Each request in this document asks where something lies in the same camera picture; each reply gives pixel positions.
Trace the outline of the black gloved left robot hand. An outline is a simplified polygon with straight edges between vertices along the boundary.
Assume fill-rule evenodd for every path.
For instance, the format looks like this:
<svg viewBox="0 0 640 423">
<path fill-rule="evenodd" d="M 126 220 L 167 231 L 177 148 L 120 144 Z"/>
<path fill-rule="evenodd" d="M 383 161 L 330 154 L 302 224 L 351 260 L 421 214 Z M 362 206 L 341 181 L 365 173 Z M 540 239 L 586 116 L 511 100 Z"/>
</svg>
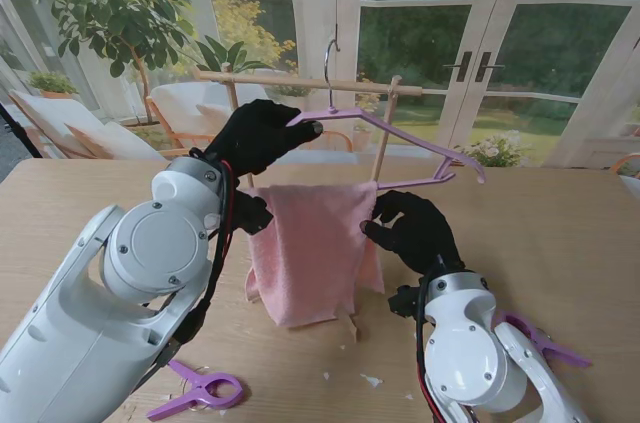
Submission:
<svg viewBox="0 0 640 423">
<path fill-rule="evenodd" d="M 266 99 L 244 104 L 204 150 L 204 158 L 226 161 L 237 177 L 260 174 L 289 151 L 322 135 L 319 121 L 289 126 L 300 114 L 297 108 Z"/>
</svg>

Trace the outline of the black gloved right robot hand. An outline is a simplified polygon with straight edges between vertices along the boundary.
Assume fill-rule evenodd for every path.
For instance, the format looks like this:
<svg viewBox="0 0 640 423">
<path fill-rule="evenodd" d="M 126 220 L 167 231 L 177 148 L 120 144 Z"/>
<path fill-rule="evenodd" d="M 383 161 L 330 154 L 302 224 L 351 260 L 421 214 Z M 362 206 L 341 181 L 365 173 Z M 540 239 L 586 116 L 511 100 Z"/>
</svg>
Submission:
<svg viewBox="0 0 640 423">
<path fill-rule="evenodd" d="M 360 229 L 421 275 L 465 268 L 446 217 L 430 200 L 413 193 L 390 190 L 379 196 Z"/>
</svg>

